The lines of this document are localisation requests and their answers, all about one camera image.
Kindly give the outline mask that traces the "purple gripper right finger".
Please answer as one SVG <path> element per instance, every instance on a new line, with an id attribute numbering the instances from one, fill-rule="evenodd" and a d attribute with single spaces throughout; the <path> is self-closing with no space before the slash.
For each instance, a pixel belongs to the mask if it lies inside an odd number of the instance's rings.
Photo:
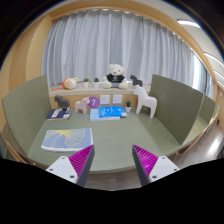
<path id="1" fill-rule="evenodd" d="M 142 186 L 179 171 L 166 156 L 157 157 L 137 145 L 132 146 L 132 156 Z"/>

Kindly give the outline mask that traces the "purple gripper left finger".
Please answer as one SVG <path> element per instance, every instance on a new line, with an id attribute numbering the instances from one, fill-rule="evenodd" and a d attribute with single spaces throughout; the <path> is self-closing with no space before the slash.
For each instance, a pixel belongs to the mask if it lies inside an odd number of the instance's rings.
<path id="1" fill-rule="evenodd" d="M 46 171 L 84 187 L 94 155 L 94 146 L 90 145 L 69 157 L 59 157 Z"/>

